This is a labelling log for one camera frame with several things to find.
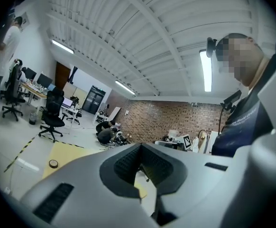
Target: black and yellow tape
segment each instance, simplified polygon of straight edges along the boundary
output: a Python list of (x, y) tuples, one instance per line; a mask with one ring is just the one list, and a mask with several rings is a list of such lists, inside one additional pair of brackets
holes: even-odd
[(34, 140), (35, 137), (33, 137), (30, 141), (28, 141), (28, 143), (22, 148), (22, 150), (19, 152), (19, 154), (16, 156), (16, 158), (6, 167), (6, 169), (5, 169), (4, 172), (6, 172), (12, 166), (12, 164), (15, 163), (15, 161), (17, 160), (17, 158), (19, 157), (19, 155), (29, 146), (29, 144), (31, 142), (33, 142), (33, 140)]
[[(46, 138), (46, 139), (50, 139), (51, 141), (53, 141), (53, 139), (50, 138), (50, 137), (47, 137), (47, 136), (44, 136), (44, 135), (41, 135), (41, 136), (44, 137), (44, 138)], [(71, 143), (62, 142), (62, 141), (58, 141), (58, 140), (55, 140), (55, 141), (58, 142), (58, 143), (64, 143), (64, 144), (68, 144), (68, 145), (72, 145), (72, 146), (76, 146), (76, 147), (79, 147), (79, 148), (83, 148), (83, 149), (84, 149), (84, 147), (81, 147), (81, 146), (76, 145), (76, 144), (71, 144)]]

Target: white ceiling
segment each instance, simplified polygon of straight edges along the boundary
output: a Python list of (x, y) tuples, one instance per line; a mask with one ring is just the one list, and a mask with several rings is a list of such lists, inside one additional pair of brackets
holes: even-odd
[(74, 55), (51, 48), (56, 60), (113, 86), (130, 84), (134, 99), (218, 104), (238, 89), (213, 61), (212, 92), (204, 91), (199, 51), (208, 37), (252, 36), (274, 53), (276, 23), (260, 0), (48, 0), (49, 38)]

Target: office chair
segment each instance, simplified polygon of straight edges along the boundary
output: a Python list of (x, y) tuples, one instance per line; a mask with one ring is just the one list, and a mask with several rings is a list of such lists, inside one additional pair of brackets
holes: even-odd
[(61, 137), (63, 137), (63, 134), (56, 131), (55, 127), (65, 126), (63, 119), (68, 116), (67, 114), (62, 113), (62, 119), (59, 118), (60, 108), (64, 100), (63, 95), (63, 90), (60, 90), (57, 87), (53, 89), (53, 91), (48, 91), (46, 98), (46, 110), (44, 110), (42, 114), (42, 119), (47, 125), (49, 125), (49, 127), (41, 125), (40, 129), (45, 128), (45, 130), (39, 133), (39, 137), (41, 137), (42, 133), (50, 132), (53, 137), (53, 143), (55, 142), (54, 133), (58, 133)]
[(23, 113), (15, 108), (19, 103), (25, 103), (25, 99), (21, 98), (22, 95), (24, 95), (24, 92), (21, 92), (18, 90), (19, 88), (19, 80), (18, 80), (18, 74), (20, 71), (21, 66), (15, 65), (8, 80), (7, 90), (5, 91), (5, 99), (6, 104), (11, 103), (11, 107), (3, 106), (2, 110), (7, 109), (7, 111), (3, 112), (2, 117), (5, 117), (5, 114), (10, 112), (13, 113), (16, 121), (19, 121), (16, 113), (20, 113), (21, 116), (23, 116)]
[[(76, 114), (76, 118), (75, 121), (80, 125), (79, 120), (77, 119), (78, 117), (82, 117), (82, 114), (80, 112), (81, 110), (78, 111), (78, 113)], [(74, 117), (68, 117), (67, 120), (73, 120)]]

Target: fluorescent light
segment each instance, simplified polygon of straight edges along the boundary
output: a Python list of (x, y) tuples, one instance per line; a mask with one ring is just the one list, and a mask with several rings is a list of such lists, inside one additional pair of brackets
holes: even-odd
[(212, 91), (212, 61), (206, 55), (206, 51), (200, 51), (200, 58), (203, 69), (203, 78), (204, 78), (204, 91)]
[(122, 88), (126, 89), (127, 91), (129, 91), (131, 94), (135, 94), (133, 91), (131, 91), (129, 88), (126, 88), (122, 83), (115, 81), (116, 84), (120, 85)]
[(61, 47), (62, 49), (64, 49), (65, 51), (68, 51), (69, 53), (72, 53), (74, 54), (74, 51), (65, 47), (64, 45), (60, 44), (59, 42), (56, 42), (55, 40), (52, 40), (52, 42), (56, 45), (56, 46), (59, 46)]

